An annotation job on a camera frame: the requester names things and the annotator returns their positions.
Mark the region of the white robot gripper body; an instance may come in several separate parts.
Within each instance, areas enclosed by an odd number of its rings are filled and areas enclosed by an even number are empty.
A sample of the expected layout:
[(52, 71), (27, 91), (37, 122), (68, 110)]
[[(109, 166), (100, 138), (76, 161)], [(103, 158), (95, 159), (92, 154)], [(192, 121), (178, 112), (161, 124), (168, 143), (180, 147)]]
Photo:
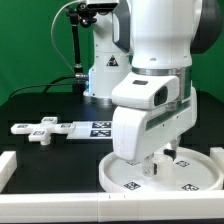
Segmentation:
[(196, 90), (177, 110), (162, 106), (154, 111), (118, 106), (113, 114), (113, 150), (117, 157), (140, 162), (195, 125), (197, 119)]

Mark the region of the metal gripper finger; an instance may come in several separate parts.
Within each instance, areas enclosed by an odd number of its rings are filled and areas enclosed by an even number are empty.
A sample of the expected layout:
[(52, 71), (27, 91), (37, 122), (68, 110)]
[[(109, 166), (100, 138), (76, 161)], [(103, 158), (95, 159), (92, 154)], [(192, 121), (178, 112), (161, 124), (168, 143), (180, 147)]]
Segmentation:
[(167, 156), (170, 156), (173, 160), (175, 160), (177, 156), (177, 149), (179, 147), (180, 140), (181, 140), (181, 137), (178, 136), (177, 138), (170, 141), (166, 145), (165, 149), (163, 150), (163, 153)]
[(143, 171), (143, 174), (147, 177), (152, 177), (154, 175), (153, 157), (154, 155), (151, 154), (147, 156), (142, 162), (142, 171)]

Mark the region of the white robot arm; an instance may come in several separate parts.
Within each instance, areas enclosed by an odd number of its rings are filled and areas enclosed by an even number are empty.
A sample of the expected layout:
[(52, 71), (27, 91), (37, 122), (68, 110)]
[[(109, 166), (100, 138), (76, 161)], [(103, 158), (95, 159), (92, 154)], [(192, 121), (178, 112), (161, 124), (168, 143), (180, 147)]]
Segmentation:
[(154, 153), (167, 145), (175, 151), (179, 137), (196, 122), (192, 56), (206, 52), (222, 29), (217, 0), (121, 0), (112, 10), (112, 43), (132, 55), (119, 80), (101, 79), (117, 59), (94, 63), (88, 94), (108, 97), (113, 113), (113, 152), (100, 164), (102, 175), (113, 162), (141, 163), (155, 173)]

